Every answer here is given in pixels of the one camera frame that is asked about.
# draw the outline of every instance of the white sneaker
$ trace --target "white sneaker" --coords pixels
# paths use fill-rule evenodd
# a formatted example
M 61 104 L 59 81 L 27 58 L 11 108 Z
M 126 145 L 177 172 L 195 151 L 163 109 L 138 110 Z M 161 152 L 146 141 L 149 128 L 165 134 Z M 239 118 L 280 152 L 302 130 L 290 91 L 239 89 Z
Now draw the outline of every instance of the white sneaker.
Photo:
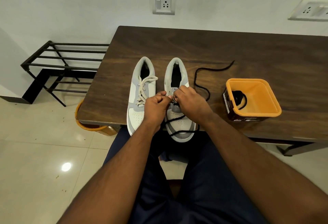
M 132 135 L 141 124 L 145 114 L 145 102 L 148 97 L 156 94 L 154 66 L 150 59 L 142 57 L 134 68 L 126 122 L 129 134 Z
M 168 96 L 172 96 L 173 92 L 181 85 L 189 87 L 188 75 L 181 59 L 175 57 L 166 68 L 164 89 Z M 166 111 L 165 122 L 182 116 L 183 113 L 181 112 L 179 105 L 172 102 Z M 172 135 L 175 132 L 182 130 L 195 131 L 196 123 L 192 122 L 187 117 L 183 117 L 182 119 L 166 123 L 166 128 L 169 134 Z M 193 135 L 194 133 L 180 132 L 171 137 L 177 142 L 187 142 L 193 137 Z

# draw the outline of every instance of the bucket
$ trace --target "bucket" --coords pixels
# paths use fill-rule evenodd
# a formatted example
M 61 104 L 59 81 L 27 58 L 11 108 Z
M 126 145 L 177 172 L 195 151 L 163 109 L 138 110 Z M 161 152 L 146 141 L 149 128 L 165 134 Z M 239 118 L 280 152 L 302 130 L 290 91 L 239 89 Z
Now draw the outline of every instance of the bucket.
M 247 102 L 242 96 L 237 106 L 233 91 L 241 91 Z M 232 121 L 262 121 L 281 114 L 281 107 L 270 85 L 263 79 L 231 78 L 226 82 L 223 99 L 228 118 Z
M 76 116 L 77 116 L 77 112 L 79 111 L 82 102 L 83 102 L 83 100 L 78 104 L 78 106 L 76 107 L 76 111 L 75 111 L 75 121 L 79 127 L 83 128 L 84 130 L 95 131 L 97 133 L 100 133 L 100 134 L 103 134 L 106 136 L 111 136 L 111 135 L 117 134 L 117 132 L 115 131 L 115 129 L 113 129 L 113 127 L 83 124 L 83 123 L 79 122 L 76 119 Z

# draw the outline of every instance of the brown wooden tabletop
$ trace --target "brown wooden tabletop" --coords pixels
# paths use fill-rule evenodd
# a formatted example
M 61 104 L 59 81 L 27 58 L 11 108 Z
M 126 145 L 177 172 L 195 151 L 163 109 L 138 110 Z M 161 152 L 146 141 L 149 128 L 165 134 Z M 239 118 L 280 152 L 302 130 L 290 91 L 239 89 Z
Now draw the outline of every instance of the brown wooden tabletop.
M 119 26 L 77 119 L 126 125 L 131 77 L 143 56 L 155 67 L 157 92 L 164 90 L 166 66 L 174 57 L 182 59 L 190 86 L 197 68 L 223 68 L 235 60 L 227 71 L 198 73 L 197 84 L 211 92 L 212 110 L 228 121 L 222 97 L 226 81 L 261 78 L 270 84 L 282 114 L 262 122 L 228 121 L 232 126 L 254 138 L 328 143 L 328 37 Z M 196 91 L 207 97 L 206 91 Z

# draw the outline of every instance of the person's left arm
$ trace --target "person's left arm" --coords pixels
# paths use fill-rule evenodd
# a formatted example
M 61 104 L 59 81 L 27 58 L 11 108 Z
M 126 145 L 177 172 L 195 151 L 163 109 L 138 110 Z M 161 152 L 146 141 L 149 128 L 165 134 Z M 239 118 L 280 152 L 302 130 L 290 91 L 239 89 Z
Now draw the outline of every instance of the person's left arm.
M 57 224 L 127 223 L 145 170 L 153 135 L 172 97 L 162 91 L 146 100 L 142 123 L 122 147 L 81 189 Z

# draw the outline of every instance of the switch plate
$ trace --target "switch plate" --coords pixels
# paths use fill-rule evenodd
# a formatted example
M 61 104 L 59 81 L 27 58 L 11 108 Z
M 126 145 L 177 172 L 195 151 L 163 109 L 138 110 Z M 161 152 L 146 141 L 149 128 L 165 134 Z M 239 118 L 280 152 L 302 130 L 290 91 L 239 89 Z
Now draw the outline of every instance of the switch plate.
M 328 0 L 302 0 L 288 19 L 328 21 Z
M 153 14 L 175 14 L 175 0 L 150 0 Z

